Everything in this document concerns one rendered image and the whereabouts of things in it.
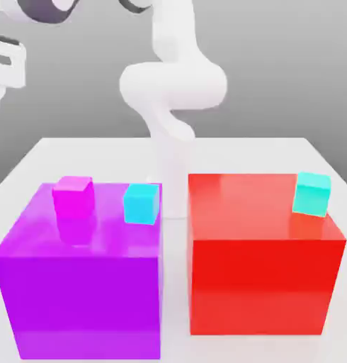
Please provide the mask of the small turquoise cube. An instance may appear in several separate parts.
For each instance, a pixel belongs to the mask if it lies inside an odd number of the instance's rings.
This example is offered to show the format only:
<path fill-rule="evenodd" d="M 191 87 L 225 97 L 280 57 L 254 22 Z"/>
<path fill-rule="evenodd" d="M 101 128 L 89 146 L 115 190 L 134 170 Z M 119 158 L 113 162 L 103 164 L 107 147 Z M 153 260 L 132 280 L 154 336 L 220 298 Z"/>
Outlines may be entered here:
<path fill-rule="evenodd" d="M 292 212 L 324 218 L 331 195 L 331 178 L 325 174 L 299 172 Z"/>

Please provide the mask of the large purple box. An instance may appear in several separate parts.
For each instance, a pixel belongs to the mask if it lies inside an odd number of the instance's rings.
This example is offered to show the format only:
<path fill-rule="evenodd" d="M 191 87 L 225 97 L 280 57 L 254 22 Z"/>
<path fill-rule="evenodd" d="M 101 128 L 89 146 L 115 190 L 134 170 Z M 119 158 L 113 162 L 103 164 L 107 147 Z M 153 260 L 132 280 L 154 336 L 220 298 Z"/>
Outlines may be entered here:
<path fill-rule="evenodd" d="M 126 184 L 97 183 L 91 219 L 56 217 L 42 184 L 0 243 L 0 290 L 22 359 L 158 359 L 162 224 L 124 221 Z"/>

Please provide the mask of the large red box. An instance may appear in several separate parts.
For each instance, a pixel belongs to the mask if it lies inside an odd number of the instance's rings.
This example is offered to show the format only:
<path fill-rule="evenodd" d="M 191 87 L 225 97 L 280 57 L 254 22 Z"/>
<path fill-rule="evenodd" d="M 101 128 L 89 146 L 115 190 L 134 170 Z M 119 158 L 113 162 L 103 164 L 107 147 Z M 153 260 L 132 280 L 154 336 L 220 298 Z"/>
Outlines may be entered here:
<path fill-rule="evenodd" d="M 319 335 L 346 238 L 292 212 L 294 174 L 191 174 L 188 295 L 194 335 Z"/>

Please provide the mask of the small cyan cube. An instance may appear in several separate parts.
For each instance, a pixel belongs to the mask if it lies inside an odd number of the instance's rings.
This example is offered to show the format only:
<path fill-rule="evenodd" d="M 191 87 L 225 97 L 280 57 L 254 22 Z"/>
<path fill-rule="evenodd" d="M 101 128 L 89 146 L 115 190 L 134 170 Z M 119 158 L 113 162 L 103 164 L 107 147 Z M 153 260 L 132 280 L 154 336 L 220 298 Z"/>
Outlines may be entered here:
<path fill-rule="evenodd" d="M 130 184 L 123 196 L 126 223 L 154 225 L 160 209 L 158 184 Z"/>

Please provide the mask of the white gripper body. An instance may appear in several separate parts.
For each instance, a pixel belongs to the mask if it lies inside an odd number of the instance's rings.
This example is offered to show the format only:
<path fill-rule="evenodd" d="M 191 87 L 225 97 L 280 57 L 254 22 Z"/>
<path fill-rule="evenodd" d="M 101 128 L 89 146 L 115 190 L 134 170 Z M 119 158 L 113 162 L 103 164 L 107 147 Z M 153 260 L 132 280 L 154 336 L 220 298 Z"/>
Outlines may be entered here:
<path fill-rule="evenodd" d="M 25 86 L 25 46 L 14 39 L 0 39 L 0 86 Z"/>

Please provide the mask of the small magenta cube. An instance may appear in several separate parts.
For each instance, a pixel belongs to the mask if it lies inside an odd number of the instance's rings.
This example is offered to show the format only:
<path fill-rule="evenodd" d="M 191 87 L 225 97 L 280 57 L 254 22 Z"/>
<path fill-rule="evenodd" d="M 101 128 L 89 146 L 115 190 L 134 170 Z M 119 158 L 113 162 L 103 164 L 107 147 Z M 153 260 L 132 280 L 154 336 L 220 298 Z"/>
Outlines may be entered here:
<path fill-rule="evenodd" d="M 55 212 L 60 218 L 88 218 L 95 208 L 93 179 L 64 176 L 52 188 Z"/>

